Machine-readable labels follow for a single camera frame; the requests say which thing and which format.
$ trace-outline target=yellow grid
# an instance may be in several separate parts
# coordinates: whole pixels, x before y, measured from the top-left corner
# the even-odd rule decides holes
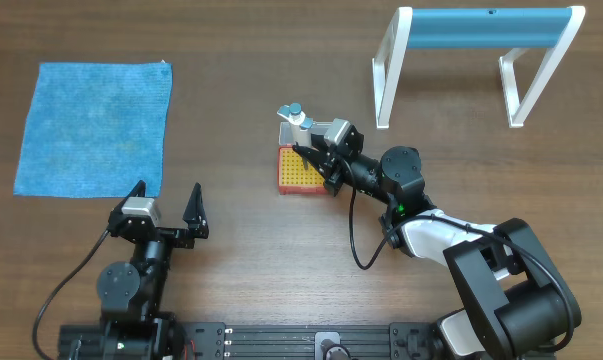
[[[303,159],[292,148],[279,150],[279,185],[300,187],[323,187],[323,177],[308,164],[303,168]]]

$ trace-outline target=blue cap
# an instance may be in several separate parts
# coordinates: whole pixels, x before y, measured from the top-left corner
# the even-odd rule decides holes
[[[299,103],[290,104],[290,114],[292,114],[292,115],[301,114],[301,104],[299,104]]]

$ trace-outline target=white bracket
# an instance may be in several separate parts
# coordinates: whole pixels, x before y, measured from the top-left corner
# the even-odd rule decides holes
[[[572,9],[572,17],[570,17],[568,25],[563,29],[557,44],[553,48],[546,50],[545,56],[543,56],[543,60],[541,61],[541,66],[521,103],[519,103],[519,92],[514,77],[514,61],[528,49],[512,49],[509,53],[499,58],[503,96],[505,97],[505,107],[508,112],[508,124],[511,128],[523,126],[523,122],[528,117],[528,114],[530,114],[534,103],[537,102],[543,88],[545,88],[548,80],[550,80],[550,76],[552,76],[559,62],[561,62],[563,55],[565,55],[579,27],[581,27],[583,17],[585,16],[585,8],[583,6],[570,6],[570,8]]]
[[[571,6],[570,8],[572,9],[572,16],[568,24],[559,36],[557,44],[546,51],[534,81],[532,81],[532,85],[521,103],[519,103],[513,62],[528,49],[515,48],[499,58],[508,123],[512,128],[523,126],[523,122],[530,113],[530,110],[532,110],[543,88],[559,65],[583,22],[585,8],[583,6]],[[383,36],[376,56],[372,59],[374,108],[377,129],[388,129],[390,127],[390,112],[392,111],[397,84],[399,83],[403,57],[408,48],[411,25],[412,8],[398,8]]]

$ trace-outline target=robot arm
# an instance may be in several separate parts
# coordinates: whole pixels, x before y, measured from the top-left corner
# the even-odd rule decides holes
[[[581,323],[579,306],[524,221],[495,226],[449,217],[424,193],[416,149],[393,147],[375,160],[362,155],[362,148],[363,135],[342,119],[324,136],[312,135],[312,148],[293,146],[332,195],[345,183],[387,204],[379,221],[392,248],[449,268],[464,309],[437,322],[447,357],[485,350],[493,359],[514,359],[529,351],[554,352],[569,342]],[[523,272],[527,280],[502,290],[499,280]],[[563,333],[564,341],[544,348]]]

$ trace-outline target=tabletop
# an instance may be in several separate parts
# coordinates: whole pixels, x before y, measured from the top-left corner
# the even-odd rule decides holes
[[[12,195],[41,62],[173,65],[158,204],[165,224],[203,186],[210,237],[173,254],[162,308],[182,321],[388,324],[462,307],[449,271],[385,248],[368,271],[348,244],[344,187],[277,190],[277,109],[350,120],[364,153],[419,149],[426,193],[476,223],[534,229],[575,294],[583,324],[560,359],[603,359],[603,0],[587,14],[523,128],[509,129],[493,50],[410,50],[390,120],[376,130],[370,59],[398,6],[508,7],[493,1],[0,0],[0,359],[35,358],[33,320],[87,254],[118,199]],[[519,7],[539,4],[532,0]],[[543,6],[563,7],[546,0]],[[516,67],[532,81],[542,51]],[[359,197],[355,238],[369,258],[381,203]],[[96,279],[132,245],[108,239],[52,302],[39,329],[53,354],[61,324],[95,323]]]

